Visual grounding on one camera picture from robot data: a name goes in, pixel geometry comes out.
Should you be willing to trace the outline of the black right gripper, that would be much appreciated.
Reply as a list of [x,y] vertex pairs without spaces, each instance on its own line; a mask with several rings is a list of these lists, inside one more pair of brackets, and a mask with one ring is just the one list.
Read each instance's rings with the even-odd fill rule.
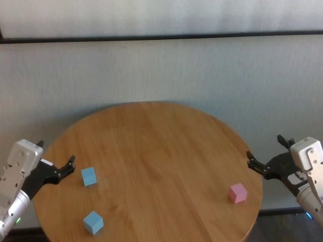
[[[295,140],[285,139],[282,135],[277,135],[279,144],[290,150],[291,146],[295,144]],[[272,158],[267,164],[259,162],[250,151],[246,152],[248,158],[247,165],[249,169],[257,172],[265,179],[278,179],[285,187],[294,195],[297,196],[302,185],[308,184],[306,178],[301,178],[299,182],[293,184],[288,177],[297,172],[303,174],[301,169],[294,163],[292,154],[290,152],[282,153]]]

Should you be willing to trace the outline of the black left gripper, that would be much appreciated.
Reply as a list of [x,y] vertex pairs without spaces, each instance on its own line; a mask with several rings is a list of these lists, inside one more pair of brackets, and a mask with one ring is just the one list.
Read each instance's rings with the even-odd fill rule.
[[[38,141],[36,145],[43,148],[44,140]],[[74,162],[75,155],[72,155],[63,167],[57,168],[52,163],[41,159],[36,168],[25,179],[21,190],[31,201],[45,184],[56,185],[72,174],[75,170]]]

